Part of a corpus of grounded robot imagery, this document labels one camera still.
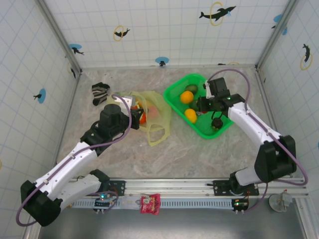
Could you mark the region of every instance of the yellow plastic bag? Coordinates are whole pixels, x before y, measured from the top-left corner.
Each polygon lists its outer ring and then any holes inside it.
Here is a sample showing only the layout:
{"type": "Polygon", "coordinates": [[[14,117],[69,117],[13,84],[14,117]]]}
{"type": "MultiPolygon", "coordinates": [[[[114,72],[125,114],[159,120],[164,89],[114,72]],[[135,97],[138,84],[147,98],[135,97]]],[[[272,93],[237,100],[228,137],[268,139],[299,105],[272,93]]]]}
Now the yellow plastic bag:
{"type": "Polygon", "coordinates": [[[146,114],[146,123],[140,125],[140,129],[148,136],[150,146],[155,146],[165,140],[170,135],[171,107],[164,100],[163,96],[155,91],[144,92],[121,92],[121,96],[135,96],[146,114]],[[156,135],[151,134],[159,130],[164,130],[162,137],[152,141],[156,135]]]}

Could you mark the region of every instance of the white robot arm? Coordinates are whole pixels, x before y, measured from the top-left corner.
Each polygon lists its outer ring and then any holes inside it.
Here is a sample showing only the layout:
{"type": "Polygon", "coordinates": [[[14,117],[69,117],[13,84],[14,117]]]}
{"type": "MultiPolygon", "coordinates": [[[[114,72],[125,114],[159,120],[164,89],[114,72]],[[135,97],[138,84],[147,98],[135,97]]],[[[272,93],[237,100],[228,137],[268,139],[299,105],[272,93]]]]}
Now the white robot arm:
{"type": "Polygon", "coordinates": [[[124,136],[128,127],[139,128],[143,109],[130,110],[135,101],[132,98],[121,100],[126,102],[125,110],[115,104],[106,105],[100,113],[100,120],[92,124],[61,162],[34,183],[27,180],[22,184],[22,206],[42,226],[53,222],[65,207],[77,199],[92,193],[109,191],[110,178],[99,170],[93,170],[72,185],[68,182],[112,143],[120,140],[114,139],[117,135],[122,133],[124,136]]]}
{"type": "MultiPolygon", "coordinates": [[[[259,148],[255,165],[232,173],[225,185],[227,189],[241,194],[247,191],[249,185],[268,183],[296,171],[296,163],[274,142],[279,141],[295,157],[296,146],[291,136],[282,136],[271,129],[252,112],[239,94],[231,95],[224,78],[208,80],[203,87],[206,97],[198,98],[199,111],[222,112],[221,116],[234,121],[259,148]]],[[[220,117],[214,118],[213,114],[211,126],[217,129],[222,127],[220,117]]]]}

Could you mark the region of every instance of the sock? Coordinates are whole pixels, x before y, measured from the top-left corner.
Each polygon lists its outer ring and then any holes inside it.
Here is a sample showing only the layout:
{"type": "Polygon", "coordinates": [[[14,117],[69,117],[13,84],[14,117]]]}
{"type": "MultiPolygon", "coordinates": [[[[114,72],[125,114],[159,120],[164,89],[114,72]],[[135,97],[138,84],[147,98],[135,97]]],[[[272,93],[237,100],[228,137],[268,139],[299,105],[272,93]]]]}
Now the sock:
{"type": "Polygon", "coordinates": [[[95,96],[95,97],[94,97],[94,100],[93,100],[93,104],[94,104],[95,106],[98,106],[99,104],[101,104],[101,103],[103,103],[104,101],[106,101],[107,98],[108,98],[108,94],[107,94],[107,93],[104,93],[104,94],[95,96]]]}
{"type": "Polygon", "coordinates": [[[92,92],[93,92],[93,95],[98,93],[104,93],[104,92],[107,92],[109,88],[110,88],[109,85],[99,82],[95,85],[92,85],[92,92]]]}
{"type": "Polygon", "coordinates": [[[94,96],[93,105],[98,106],[107,99],[109,88],[109,85],[102,82],[92,85],[92,92],[94,96]]]}

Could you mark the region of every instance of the marble floor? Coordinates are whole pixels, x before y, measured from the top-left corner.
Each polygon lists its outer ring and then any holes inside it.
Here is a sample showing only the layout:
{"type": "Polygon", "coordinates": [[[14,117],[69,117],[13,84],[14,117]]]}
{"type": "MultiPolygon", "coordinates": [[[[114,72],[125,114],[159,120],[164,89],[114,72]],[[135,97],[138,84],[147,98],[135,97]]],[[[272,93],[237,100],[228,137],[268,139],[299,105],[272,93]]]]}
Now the marble floor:
{"type": "MultiPolygon", "coordinates": [[[[98,82],[110,85],[112,92],[149,91],[163,94],[172,83],[190,73],[209,78],[221,68],[156,68],[85,70],[81,76],[71,107],[58,162],[79,142],[91,124],[99,119],[105,103],[94,106],[91,86],[98,82]]],[[[249,106],[265,122],[265,107],[253,67],[239,68],[251,83],[249,106]]],[[[245,80],[235,72],[221,73],[232,94],[246,97],[245,80]]],[[[230,173],[253,165],[258,149],[235,124],[220,137],[201,138],[183,119],[172,111],[170,136],[156,146],[149,146],[145,132],[131,130],[122,141],[110,146],[78,175],[100,169],[110,177],[143,178],[201,178],[228,177],[230,173]]]]}

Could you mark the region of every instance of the green plastic tray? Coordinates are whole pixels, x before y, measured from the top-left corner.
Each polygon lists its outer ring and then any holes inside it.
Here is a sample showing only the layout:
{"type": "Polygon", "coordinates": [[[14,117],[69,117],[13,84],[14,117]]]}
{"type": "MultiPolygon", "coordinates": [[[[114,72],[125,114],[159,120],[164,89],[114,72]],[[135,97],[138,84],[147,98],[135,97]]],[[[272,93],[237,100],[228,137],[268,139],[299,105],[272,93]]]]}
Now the green plastic tray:
{"type": "Polygon", "coordinates": [[[197,116],[196,123],[191,123],[184,115],[185,110],[188,109],[189,106],[179,100],[186,86],[190,84],[196,84],[198,86],[198,92],[194,96],[195,100],[200,96],[206,96],[206,90],[203,88],[205,81],[206,79],[199,74],[189,74],[168,87],[164,91],[164,99],[200,136],[212,139],[220,136],[233,122],[229,118],[222,116],[223,127],[218,131],[214,131],[211,127],[211,116],[213,112],[207,112],[206,114],[197,116]]]}

